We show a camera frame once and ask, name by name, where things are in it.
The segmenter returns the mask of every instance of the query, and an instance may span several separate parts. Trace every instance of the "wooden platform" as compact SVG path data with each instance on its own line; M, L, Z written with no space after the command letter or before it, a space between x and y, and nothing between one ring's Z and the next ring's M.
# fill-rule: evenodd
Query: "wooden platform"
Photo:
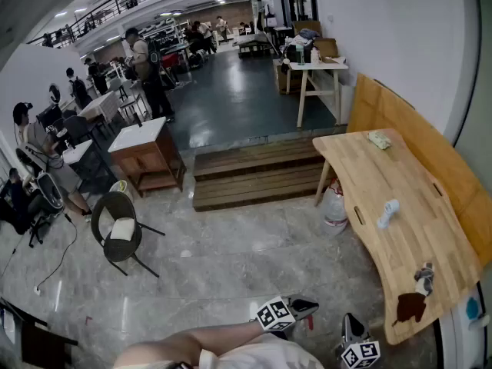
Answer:
M312 195L323 163L312 138L198 155L193 208L212 211Z

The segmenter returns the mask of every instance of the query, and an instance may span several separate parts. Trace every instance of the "box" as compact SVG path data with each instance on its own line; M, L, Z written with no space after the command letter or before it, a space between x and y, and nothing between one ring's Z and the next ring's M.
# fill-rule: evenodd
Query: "box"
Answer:
M295 35L298 35L303 28L308 28L309 30L317 32L320 36L323 36L321 33L321 22L319 21L297 21L292 22L292 25L294 26Z
M277 90L281 95L287 94L287 74L282 72L282 64L274 59L274 75ZM298 93L302 86L302 71L291 71L291 93Z
M324 58L338 58L337 40L334 38L318 38L314 41L314 46L319 49L321 60Z

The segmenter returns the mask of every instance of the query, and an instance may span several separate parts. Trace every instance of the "blue object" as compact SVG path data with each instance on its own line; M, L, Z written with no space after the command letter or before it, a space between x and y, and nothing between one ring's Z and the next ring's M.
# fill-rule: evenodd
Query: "blue object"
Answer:
M470 298L467 303L467 316L470 320L474 320L478 314L478 302L474 298Z

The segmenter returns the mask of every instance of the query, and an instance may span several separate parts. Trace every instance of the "wooden table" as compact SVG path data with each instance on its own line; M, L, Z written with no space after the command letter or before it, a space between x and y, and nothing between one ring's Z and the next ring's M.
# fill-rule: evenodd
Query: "wooden table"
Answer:
M302 116L304 114L304 102L307 96L311 95L333 95L335 105L335 119L337 119L337 125L341 122L341 105L340 105L340 89L338 84L338 70L348 70L348 67L343 63L319 63L313 65L311 63L305 65L299 65L298 63L290 63L290 70L287 71L287 94L291 92L291 70L302 71L302 85L301 85L301 100L299 101L299 114L298 114L298 127L302 126ZM309 75L311 70L332 70L333 71L333 90L321 90L313 78ZM314 91L306 91L306 87L309 82L314 86Z
M165 122L159 118L123 128L108 149L141 196L154 188L183 190L186 167Z
M368 131L315 138L324 156L322 184L333 167L344 191L345 209L355 232L376 264L384 290L384 330L398 344L454 307L479 280L477 254L464 234L446 191L394 130L379 130L392 141L382 151L367 139ZM386 229L377 226L384 204L396 198L400 210ZM434 264L434 292L420 322L397 319L398 296L414 292L414 273L424 262Z

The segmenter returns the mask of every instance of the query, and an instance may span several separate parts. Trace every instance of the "balcony railing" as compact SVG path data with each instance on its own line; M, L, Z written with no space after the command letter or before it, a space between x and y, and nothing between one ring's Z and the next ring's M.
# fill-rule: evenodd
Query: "balcony railing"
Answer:
M56 32L48 33L47 37L36 38L28 42L28 44L47 46L47 44L51 43L56 48L64 47L72 44L106 21L110 21L121 13L132 10L147 1L149 0L107 0L88 14L80 17L72 26L60 28Z

